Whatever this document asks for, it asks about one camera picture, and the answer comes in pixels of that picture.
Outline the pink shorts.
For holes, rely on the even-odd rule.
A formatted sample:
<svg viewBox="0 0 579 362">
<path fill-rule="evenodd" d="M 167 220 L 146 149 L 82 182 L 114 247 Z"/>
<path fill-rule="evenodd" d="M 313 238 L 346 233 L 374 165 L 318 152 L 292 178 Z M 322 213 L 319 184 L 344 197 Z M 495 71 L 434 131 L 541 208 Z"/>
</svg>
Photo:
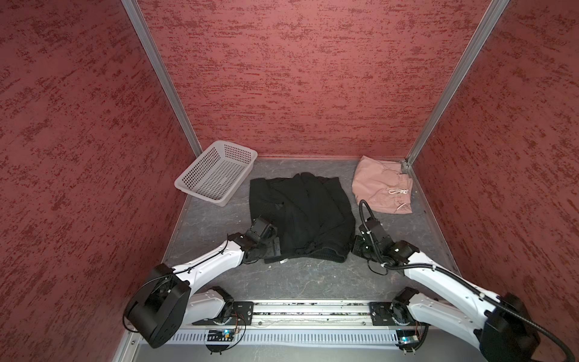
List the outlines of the pink shorts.
<svg viewBox="0 0 579 362">
<path fill-rule="evenodd" d="M 356 202 L 366 201 L 373 211 L 383 214 L 411 214 L 413 180 L 394 161 L 363 156 L 352 181 Z"/>
</svg>

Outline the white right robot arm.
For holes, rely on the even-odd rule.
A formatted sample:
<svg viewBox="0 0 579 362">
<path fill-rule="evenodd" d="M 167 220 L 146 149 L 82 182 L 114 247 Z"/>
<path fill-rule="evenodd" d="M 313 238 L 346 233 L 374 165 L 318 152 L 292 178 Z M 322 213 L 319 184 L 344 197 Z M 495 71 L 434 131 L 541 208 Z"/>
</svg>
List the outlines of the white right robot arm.
<svg viewBox="0 0 579 362">
<path fill-rule="evenodd" d="M 376 242 L 369 232 L 358 235 L 355 256 L 377 262 L 435 292 L 435 300 L 406 287 L 390 304 L 400 326 L 433 325 L 477 348 L 487 361 L 529 361 L 541 339 L 529 325 L 524 303 L 513 294 L 501 297 L 443 268 L 406 241 L 389 237 Z"/>
</svg>

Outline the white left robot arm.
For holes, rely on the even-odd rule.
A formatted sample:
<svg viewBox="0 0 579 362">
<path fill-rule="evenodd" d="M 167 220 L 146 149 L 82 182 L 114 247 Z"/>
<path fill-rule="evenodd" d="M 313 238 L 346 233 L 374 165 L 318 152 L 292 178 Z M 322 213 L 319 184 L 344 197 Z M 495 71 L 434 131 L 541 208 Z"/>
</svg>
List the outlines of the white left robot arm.
<svg viewBox="0 0 579 362">
<path fill-rule="evenodd" d="M 125 307 L 124 328 L 137 333 L 152 348 L 170 340 L 179 328 L 200 321 L 227 324 L 234 314 L 235 299 L 221 287 L 198 291 L 221 274 L 239 267 L 280 256 L 277 235 L 235 233 L 216 249 L 181 265 L 162 263 L 149 273 L 146 282 Z"/>
</svg>

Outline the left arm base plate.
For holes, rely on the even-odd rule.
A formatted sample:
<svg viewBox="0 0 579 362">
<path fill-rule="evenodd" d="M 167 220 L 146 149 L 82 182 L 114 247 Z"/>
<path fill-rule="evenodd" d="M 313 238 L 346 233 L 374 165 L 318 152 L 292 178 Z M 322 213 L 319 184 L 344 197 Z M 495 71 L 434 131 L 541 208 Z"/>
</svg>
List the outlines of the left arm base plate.
<svg viewBox="0 0 579 362">
<path fill-rule="evenodd" d="M 245 321 L 247 325 L 251 325 L 254 306 L 254 302 L 248 301 L 226 302 L 213 322 L 215 325 L 234 326 Z"/>
</svg>

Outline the black shorts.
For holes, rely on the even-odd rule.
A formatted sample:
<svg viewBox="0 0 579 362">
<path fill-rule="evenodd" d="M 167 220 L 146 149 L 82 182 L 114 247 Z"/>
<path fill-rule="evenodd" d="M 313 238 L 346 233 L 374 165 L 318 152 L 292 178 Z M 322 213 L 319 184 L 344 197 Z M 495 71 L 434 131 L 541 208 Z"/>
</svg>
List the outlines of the black shorts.
<svg viewBox="0 0 579 362">
<path fill-rule="evenodd" d="M 291 178 L 250 181 L 250 216 L 276 229 L 274 245 L 264 262 L 313 258 L 344 263 L 354 246 L 351 202 L 340 179 L 297 173 Z"/>
</svg>

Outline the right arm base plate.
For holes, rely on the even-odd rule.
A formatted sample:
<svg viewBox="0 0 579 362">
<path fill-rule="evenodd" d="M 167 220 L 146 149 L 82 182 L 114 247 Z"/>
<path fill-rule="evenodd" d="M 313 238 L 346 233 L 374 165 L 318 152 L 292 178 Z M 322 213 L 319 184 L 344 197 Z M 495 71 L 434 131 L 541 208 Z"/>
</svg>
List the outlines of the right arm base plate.
<svg viewBox="0 0 579 362">
<path fill-rule="evenodd" d="M 373 326 L 407 326 L 412 318 L 407 307 L 400 302 L 371 302 L 369 315 Z"/>
</svg>

